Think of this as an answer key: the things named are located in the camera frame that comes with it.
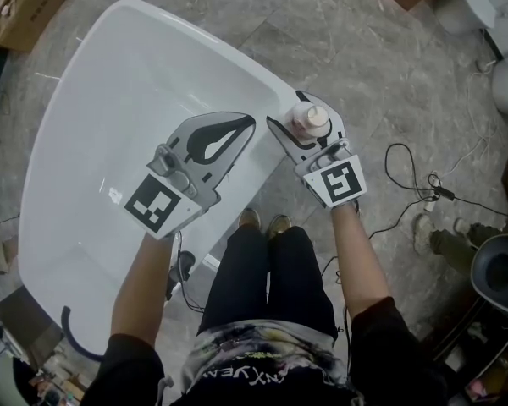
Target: green pants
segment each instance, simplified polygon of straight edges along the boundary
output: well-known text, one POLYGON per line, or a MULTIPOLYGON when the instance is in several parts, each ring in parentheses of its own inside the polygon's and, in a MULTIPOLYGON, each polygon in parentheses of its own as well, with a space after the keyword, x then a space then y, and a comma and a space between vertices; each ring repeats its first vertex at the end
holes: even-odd
MULTIPOLYGON (((489 238, 501 233, 497 228, 476 223, 471 225, 467 237, 472 245, 478 248, 489 238)), ((456 271, 466 276, 470 275, 476 249, 462 236, 456 236, 448 230, 437 230, 431 234, 430 244, 431 250, 435 254, 443 255, 456 271)))

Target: pants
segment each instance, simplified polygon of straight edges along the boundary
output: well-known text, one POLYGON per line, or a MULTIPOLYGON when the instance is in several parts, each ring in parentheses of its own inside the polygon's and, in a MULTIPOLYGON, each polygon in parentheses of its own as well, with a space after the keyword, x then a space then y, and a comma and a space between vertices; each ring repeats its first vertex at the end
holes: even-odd
MULTIPOLYGON (((475 247, 480 247, 486 240, 500 234, 497 228, 473 224, 467 237, 475 247)), ((446 261, 460 274, 469 276, 476 250, 461 236, 455 236, 448 230, 437 230, 431 234, 431 250, 443 255, 446 261)))
POLYGON ((291 321, 337 338, 333 306, 302 228, 289 228, 268 242, 245 225, 228 239, 198 333, 251 319, 291 321))

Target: shirt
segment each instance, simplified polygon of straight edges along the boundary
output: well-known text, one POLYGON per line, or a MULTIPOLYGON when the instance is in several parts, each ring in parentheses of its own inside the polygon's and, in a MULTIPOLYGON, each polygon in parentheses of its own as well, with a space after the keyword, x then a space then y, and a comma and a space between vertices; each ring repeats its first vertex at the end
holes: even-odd
MULTIPOLYGON (((354 318, 351 380, 332 352, 333 339, 281 321, 243 321, 204 332, 185 363, 177 406, 201 403, 446 405, 446 384, 408 331, 392 298, 354 318)), ((139 339, 109 339, 82 406, 154 405, 162 363, 139 339)))

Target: shoe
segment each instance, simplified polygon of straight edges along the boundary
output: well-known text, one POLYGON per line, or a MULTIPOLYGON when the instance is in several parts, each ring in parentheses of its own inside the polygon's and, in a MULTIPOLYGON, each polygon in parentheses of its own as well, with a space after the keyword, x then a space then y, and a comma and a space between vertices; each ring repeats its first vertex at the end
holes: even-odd
POLYGON ((414 221, 414 250, 419 255, 431 252, 431 234, 436 231, 433 220, 424 213, 418 215, 414 221))
POLYGON ((471 231, 471 224, 465 221, 463 218, 457 218, 454 222, 454 232, 460 234, 462 237, 466 238, 468 232, 471 231))
POLYGON ((290 217, 286 215, 277 215, 273 220, 271 220, 271 224, 269 224, 266 235, 268 240, 274 238, 277 234, 284 233, 291 227, 290 217))
POLYGON ((246 207, 239 215, 237 226, 241 227, 245 225, 253 226, 258 230, 262 230, 262 220, 260 219, 260 215, 251 207, 246 207))

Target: black sleeve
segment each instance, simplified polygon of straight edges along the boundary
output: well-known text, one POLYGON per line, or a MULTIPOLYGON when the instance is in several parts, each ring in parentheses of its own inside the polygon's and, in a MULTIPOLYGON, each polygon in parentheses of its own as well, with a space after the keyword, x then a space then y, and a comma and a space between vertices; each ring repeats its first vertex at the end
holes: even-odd
POLYGON ((425 358, 393 298, 354 318, 351 381, 368 403, 448 404, 444 378, 425 358))
POLYGON ((155 350, 138 338, 116 334, 109 338, 100 370, 81 406, 135 404, 154 406, 162 362, 155 350))

